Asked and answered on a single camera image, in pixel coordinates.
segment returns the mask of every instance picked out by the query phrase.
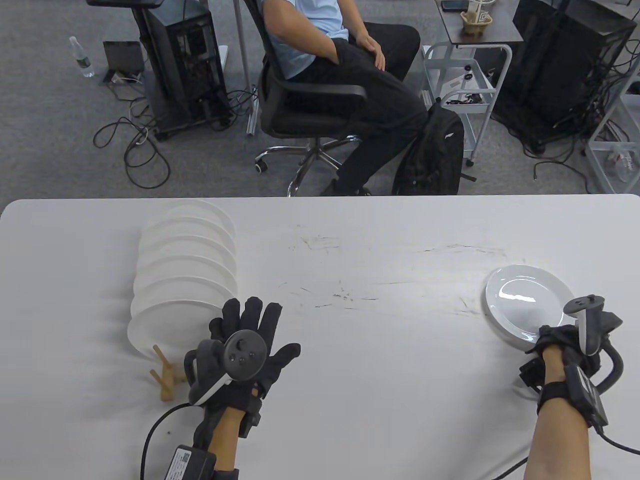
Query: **black backpack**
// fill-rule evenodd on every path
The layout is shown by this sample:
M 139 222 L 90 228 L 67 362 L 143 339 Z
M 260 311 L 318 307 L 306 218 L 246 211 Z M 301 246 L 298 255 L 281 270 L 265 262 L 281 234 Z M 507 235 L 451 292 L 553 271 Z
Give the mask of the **black backpack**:
M 413 141 L 398 170 L 393 195 L 457 195 L 465 149 L 465 128 L 457 113 L 436 102 L 424 129 Z

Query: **hand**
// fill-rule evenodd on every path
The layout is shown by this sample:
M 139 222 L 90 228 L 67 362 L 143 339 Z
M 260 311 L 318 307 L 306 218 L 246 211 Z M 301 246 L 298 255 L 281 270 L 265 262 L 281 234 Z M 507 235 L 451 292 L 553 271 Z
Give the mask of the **hand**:
M 547 377 L 563 379 L 564 365 L 568 362 L 578 364 L 589 378 L 600 369 L 600 355 L 586 356 L 580 350 L 578 329 L 574 325 L 543 325 L 538 330 L 536 345 L 527 353 L 537 353 L 542 357 Z
M 248 381 L 233 381 L 221 387 L 211 397 L 210 402 L 247 411 L 254 387 L 257 388 L 257 396 L 264 399 L 272 384 L 280 377 L 282 369 L 300 355 L 300 344 L 290 343 L 275 355 L 269 356 L 282 307 L 277 303 L 267 305 L 258 326 L 261 311 L 262 301 L 257 297 L 251 297 L 244 304 L 244 312 L 240 316 L 240 302 L 232 298 L 222 308 L 222 318 L 215 318 L 209 323 L 212 340 L 224 343 L 238 330 L 254 330 L 260 334 L 267 346 L 267 359 L 254 378 Z
M 562 349 L 558 345 L 550 345 L 545 348 L 542 352 L 542 359 L 545 362 L 545 384 L 566 380 Z
M 360 32 L 356 36 L 356 45 L 373 53 L 376 56 L 374 62 L 376 68 L 378 70 L 382 70 L 383 72 L 385 71 L 385 68 L 387 67 L 387 61 L 384 54 L 382 53 L 382 47 L 380 47 L 380 44 L 378 42 L 371 38 L 369 32 L 367 32 L 366 30 Z

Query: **chair base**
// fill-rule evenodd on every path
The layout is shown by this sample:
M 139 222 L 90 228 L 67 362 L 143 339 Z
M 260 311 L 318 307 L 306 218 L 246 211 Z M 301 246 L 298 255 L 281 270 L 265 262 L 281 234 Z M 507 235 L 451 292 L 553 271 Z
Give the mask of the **chair base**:
M 300 188 L 302 180 L 309 171 L 309 168 L 311 168 L 311 165 L 314 161 L 323 161 L 324 163 L 338 170 L 342 166 L 342 164 L 331 155 L 329 155 L 327 151 L 336 147 L 340 147 L 341 145 L 347 145 L 352 141 L 360 141 L 360 139 L 355 135 L 349 135 L 344 140 L 330 140 L 326 143 L 320 143 L 319 138 L 314 138 L 310 140 L 307 147 L 294 147 L 288 145 L 269 147 L 255 158 L 255 167 L 256 170 L 260 173 L 267 170 L 267 164 L 263 160 L 263 158 L 271 154 L 302 156 L 302 160 L 300 160 L 300 162 L 298 163 L 298 171 L 296 172 L 296 175 L 293 177 L 291 183 L 289 183 L 289 187 L 287 188 L 287 196 L 296 196 L 298 194 L 298 189 Z

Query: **plastic bottle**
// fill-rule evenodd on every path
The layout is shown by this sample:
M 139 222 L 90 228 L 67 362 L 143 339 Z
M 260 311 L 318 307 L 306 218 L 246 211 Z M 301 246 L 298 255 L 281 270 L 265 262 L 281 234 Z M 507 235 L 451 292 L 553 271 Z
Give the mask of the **plastic bottle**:
M 616 176 L 620 181 L 628 183 L 633 179 L 637 171 L 637 166 L 628 150 L 616 145 L 609 153 L 605 163 L 607 173 Z
M 93 71 L 93 67 L 91 62 L 89 61 L 89 57 L 87 57 L 82 45 L 80 45 L 77 41 L 77 38 L 72 36 L 69 37 L 69 42 L 71 42 L 71 51 L 76 59 L 78 66 L 80 67 L 80 71 L 82 75 L 85 77 L 93 77 L 95 72 Z

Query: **white plate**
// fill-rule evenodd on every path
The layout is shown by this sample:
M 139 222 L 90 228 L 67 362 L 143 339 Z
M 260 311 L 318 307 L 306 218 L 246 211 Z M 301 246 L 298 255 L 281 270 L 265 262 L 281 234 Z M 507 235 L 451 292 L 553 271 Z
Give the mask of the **white plate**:
M 172 255 L 139 268 L 136 279 L 133 281 L 133 293 L 137 295 L 142 289 L 158 280 L 176 276 L 206 278 L 227 288 L 234 295 L 238 292 L 236 278 L 224 265 L 205 257 Z
M 175 276 L 158 280 L 138 292 L 131 302 L 131 317 L 165 301 L 197 300 L 214 307 L 222 307 L 233 297 L 229 289 L 206 278 Z
M 138 269 L 171 255 L 195 255 L 223 264 L 236 274 L 236 260 L 227 247 L 205 237 L 169 237 L 144 248 L 138 255 Z
M 153 351 L 157 344 L 170 362 L 182 363 L 189 350 L 211 338 L 209 322 L 221 314 L 220 308 L 201 301 L 166 301 L 133 317 L 127 335 L 143 355 L 157 359 Z
M 221 226 L 198 217 L 166 218 L 147 225 L 142 230 L 138 251 L 167 238 L 180 236 L 205 237 L 221 243 L 227 250 L 236 254 L 236 243 L 231 235 Z
M 541 326 L 575 322 L 563 313 L 565 304 L 573 299 L 571 290 L 540 268 L 499 268 L 489 277 L 484 295 L 493 320 L 523 350 L 536 343 Z
M 236 237 L 236 226 L 222 209 L 207 200 L 197 198 L 181 198 L 170 202 L 160 215 L 162 219 L 175 217 L 200 217 L 223 227 L 231 237 Z

